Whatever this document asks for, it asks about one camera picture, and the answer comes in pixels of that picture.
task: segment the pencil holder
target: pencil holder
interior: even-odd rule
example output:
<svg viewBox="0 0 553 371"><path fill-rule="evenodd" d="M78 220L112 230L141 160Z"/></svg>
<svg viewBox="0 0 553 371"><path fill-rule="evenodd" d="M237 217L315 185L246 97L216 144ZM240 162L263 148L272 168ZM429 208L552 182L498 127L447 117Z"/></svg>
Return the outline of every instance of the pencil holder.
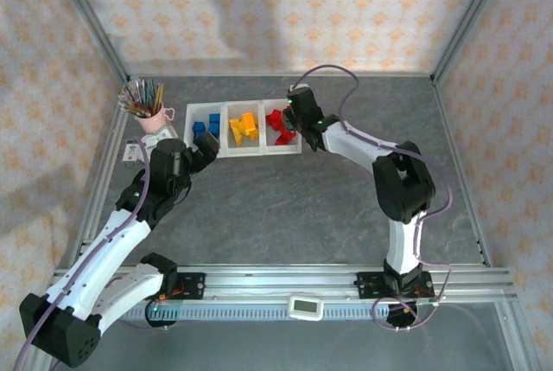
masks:
<svg viewBox="0 0 553 371"><path fill-rule="evenodd" d="M135 116L135 120L142 126L144 133L147 135L153 135L157 133L163 126L168 125L169 122L175 118L175 109L170 107L166 109L162 104L162 108L151 118L139 118Z"/></svg>

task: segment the purple cable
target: purple cable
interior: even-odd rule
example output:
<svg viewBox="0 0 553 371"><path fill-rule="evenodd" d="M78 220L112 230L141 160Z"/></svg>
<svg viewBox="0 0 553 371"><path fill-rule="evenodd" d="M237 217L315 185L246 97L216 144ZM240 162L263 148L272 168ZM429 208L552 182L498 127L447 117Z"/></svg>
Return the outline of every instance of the purple cable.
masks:
<svg viewBox="0 0 553 371"><path fill-rule="evenodd" d="M444 266L446 266L448 268L448 274L446 275L446 278L443 281L442 289L440 290L440 293L438 295L438 301L442 300L443 292L445 292L446 286L447 286L448 281L449 281L449 277L450 277L451 272L452 272L451 265L449 265L447 263L429 263L427 261L422 260L420 255L418 254L418 248L420 246L420 237L421 237L421 230L423 228L423 222L425 220L429 219L429 218L436 217L437 215L443 214L444 212L446 212L451 207L451 204L453 203L453 191L451 189L451 185L449 184L447 175L445 174L445 172L439 166L437 166L434 162L432 162L430 159L428 159L427 157L424 157L421 154L412 152L410 150L395 148L393 146L388 146L386 144L380 144L380 143L372 140L371 138L363 136L361 133L358 133L355 130L352 130L352 129L347 127L346 121L344 119L344 105L346 104L347 100L351 97L351 95L355 92L355 90L357 90L357 88L359 87L359 78L357 77L357 75L355 75L354 72L348 70L347 68L342 67L342 66L337 66L335 64L322 64L320 66L313 67L310 70L308 70L305 74L303 74L302 77L299 78L299 80L292 86L292 89L295 89L296 86L298 84L300 84L303 81L303 79L305 79L308 75L310 75L314 71L320 70L322 68L336 68L340 71L343 71L346 74L351 75L353 77L353 79L355 80L355 86L353 86L347 92L347 94L341 100L340 105L338 106L338 119L340 120L340 124L341 124L342 128L346 131L346 133L352 135L354 138L357 138L357 139L359 139L363 142L366 142L366 143L371 144L373 146L377 146L379 149L389 150L391 152L396 152L400 155L407 155L408 157L414 157L415 159L418 159L419 161L425 163L427 166L429 166L431 169L433 169L436 172L436 174L438 174L438 177L442 180L444 185L446 186L446 190L448 191L448 200L446 201L445 204L443 204L437 210L432 211L430 213L427 213L427 214L423 215L422 217L420 217L417 220L416 225L415 225L415 236L414 236L414 239L413 239L413 254L414 254L415 258L420 263L422 263L423 265L431 266L431 267L437 267L437 266L444 267ZM397 303L401 304L404 308L406 308L410 311L410 313L415 317L415 319L417 319L417 315L411 309L411 307L409 307L409 305L407 305L405 302L403 302L403 301L401 301L401 300L399 300L395 297L381 297L380 299L377 299L376 302L374 303L374 305L372 306L372 317L374 319L374 322L379 327L381 327L383 329L387 329L387 330L398 331L398 330L410 330L410 329L418 328L419 326L422 326L426 322L428 322L428 320L434 315L435 310L436 310L436 307L434 307L434 309L430 312L430 314L424 320L422 320L420 323L417 323L413 326L406 327L406 328L399 328L399 327L391 328L389 326L383 325L382 323L379 323L376 320L377 306L378 306L378 304L380 304L384 301L397 302Z"/></svg>
<svg viewBox="0 0 553 371"><path fill-rule="evenodd" d="M146 148L144 148L143 143L140 140L135 140L136 143L140 146L140 150L142 152L142 155L144 157L144 168L145 168L145 175L144 175L144 185L142 189L142 195L140 199L138 200L137 205L135 206L135 209L132 210L132 213L130 213L129 217L125 221L121 223L119 227L114 229L111 233L107 234L102 241L98 243L97 246L95 246L89 253L88 256L83 260L83 262L77 267L77 270L75 270L75 273L73 276L67 281L67 284L63 287L61 290L60 295L48 306L46 311L42 314L41 318L37 321L33 329L29 332L29 336L27 337L27 340L23 344L21 351L19 351L19 355L16 359L16 364L14 365L13 371L20 371L22 369L23 363L25 361L25 357L27 356L27 353L29 351L29 348L31 346L32 341L35 339L36 335L38 334L39 330L42 328L44 323L47 321L48 317L52 314L54 309L60 304L61 300L69 294L71 290L71 286L77 281L80 274L85 270L88 263L90 263L90 260L100 251L102 247L104 247L105 244L110 242L110 240L115 237L117 234L121 233L123 230L127 228L127 226L133 222L138 214L138 211L140 211L140 208L142 208L142 205L144 204L144 200L146 199L146 194L148 193L149 188L149 162L148 162L148 154L146 153Z"/></svg>

